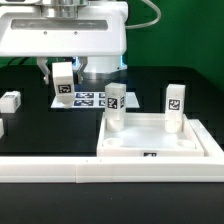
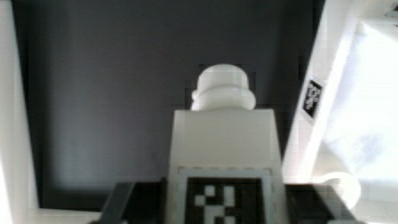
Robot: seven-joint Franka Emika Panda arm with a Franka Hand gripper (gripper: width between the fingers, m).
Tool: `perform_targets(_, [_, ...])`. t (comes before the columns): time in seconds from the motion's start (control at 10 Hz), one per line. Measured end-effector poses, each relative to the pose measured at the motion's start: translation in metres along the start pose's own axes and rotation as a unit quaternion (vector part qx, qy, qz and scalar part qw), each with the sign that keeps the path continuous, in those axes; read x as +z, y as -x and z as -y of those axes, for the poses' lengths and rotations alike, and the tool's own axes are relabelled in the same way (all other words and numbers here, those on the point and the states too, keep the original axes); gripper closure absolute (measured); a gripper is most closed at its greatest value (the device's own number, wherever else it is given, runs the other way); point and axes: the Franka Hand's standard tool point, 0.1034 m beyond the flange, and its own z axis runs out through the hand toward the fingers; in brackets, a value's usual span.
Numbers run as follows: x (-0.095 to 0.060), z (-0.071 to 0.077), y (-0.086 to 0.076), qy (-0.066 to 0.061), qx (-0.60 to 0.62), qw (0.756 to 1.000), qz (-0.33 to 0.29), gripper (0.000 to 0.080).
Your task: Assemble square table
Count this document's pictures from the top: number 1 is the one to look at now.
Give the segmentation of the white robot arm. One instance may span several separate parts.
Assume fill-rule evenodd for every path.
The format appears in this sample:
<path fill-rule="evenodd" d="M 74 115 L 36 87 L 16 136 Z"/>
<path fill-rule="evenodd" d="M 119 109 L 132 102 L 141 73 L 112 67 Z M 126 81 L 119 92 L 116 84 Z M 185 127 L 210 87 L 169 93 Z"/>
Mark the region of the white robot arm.
<path fill-rule="evenodd" d="M 0 0 L 0 57 L 73 57 L 78 72 L 112 73 L 126 51 L 128 4 L 109 0 Z"/>

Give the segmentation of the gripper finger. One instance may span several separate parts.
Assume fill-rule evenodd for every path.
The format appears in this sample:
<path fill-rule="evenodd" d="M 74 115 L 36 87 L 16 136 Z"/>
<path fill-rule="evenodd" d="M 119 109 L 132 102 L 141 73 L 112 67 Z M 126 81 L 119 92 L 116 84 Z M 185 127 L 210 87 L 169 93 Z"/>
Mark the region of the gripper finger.
<path fill-rule="evenodd" d="M 87 66 L 88 58 L 87 57 L 79 57 L 78 60 L 79 60 L 79 67 L 76 72 L 76 77 L 77 77 L 77 83 L 81 84 L 83 81 L 82 73 L 84 72 L 84 70 Z"/>
<path fill-rule="evenodd" d="M 44 81 L 46 84 L 49 84 L 49 75 L 50 75 L 50 70 L 47 67 L 47 59 L 45 57 L 37 57 L 36 58 L 37 65 L 41 72 L 44 75 Z"/>

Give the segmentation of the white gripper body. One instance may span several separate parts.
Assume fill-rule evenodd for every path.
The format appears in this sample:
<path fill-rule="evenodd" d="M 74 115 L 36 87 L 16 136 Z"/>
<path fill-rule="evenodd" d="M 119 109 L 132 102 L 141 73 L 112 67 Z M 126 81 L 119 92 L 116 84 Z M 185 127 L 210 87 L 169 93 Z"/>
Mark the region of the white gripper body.
<path fill-rule="evenodd" d="M 0 56 L 120 56 L 125 1 L 0 0 Z"/>

